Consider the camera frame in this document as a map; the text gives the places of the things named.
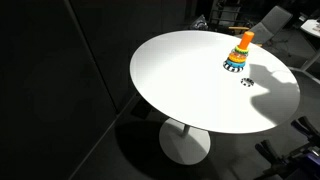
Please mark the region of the black white striped stand base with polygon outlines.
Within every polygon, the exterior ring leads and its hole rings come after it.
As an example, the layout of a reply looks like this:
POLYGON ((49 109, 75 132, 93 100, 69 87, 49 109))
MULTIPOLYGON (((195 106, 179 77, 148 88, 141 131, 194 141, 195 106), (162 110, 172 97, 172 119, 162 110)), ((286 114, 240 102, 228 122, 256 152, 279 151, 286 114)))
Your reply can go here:
POLYGON ((244 66, 230 65, 227 61, 223 62, 223 67, 230 72, 241 72, 244 68, 244 66))

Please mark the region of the grey chair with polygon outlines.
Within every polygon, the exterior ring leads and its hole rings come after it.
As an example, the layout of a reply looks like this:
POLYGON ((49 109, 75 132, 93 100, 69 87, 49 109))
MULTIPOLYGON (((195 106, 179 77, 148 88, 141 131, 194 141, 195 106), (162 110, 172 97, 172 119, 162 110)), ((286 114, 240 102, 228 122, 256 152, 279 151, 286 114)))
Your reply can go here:
POLYGON ((271 40, 292 18, 292 14, 280 6, 274 6, 267 15, 250 28, 255 33, 252 43, 262 46, 271 40))

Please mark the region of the white side table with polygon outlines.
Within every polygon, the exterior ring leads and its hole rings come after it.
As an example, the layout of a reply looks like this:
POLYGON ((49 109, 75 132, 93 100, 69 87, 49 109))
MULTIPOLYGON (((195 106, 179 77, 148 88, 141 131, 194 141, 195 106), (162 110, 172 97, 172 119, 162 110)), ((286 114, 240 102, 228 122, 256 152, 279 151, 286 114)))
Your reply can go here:
MULTIPOLYGON (((320 23, 316 19, 307 19, 303 23, 294 25, 295 29, 302 30, 303 32, 320 38, 320 23)), ((291 67, 291 70, 298 71, 311 78, 317 84, 320 84, 320 80, 310 74, 307 69, 313 65, 320 58, 320 48, 314 53, 314 55, 308 59, 300 68, 291 67)))

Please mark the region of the white round table pedestal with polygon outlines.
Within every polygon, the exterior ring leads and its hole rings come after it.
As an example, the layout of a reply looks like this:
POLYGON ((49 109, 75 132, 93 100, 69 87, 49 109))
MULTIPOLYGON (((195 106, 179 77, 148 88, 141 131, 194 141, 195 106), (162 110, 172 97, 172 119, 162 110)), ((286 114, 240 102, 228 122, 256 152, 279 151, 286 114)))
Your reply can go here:
POLYGON ((159 143, 165 155, 181 165, 201 162, 209 153, 209 133, 174 119, 166 120, 159 131, 159 143))

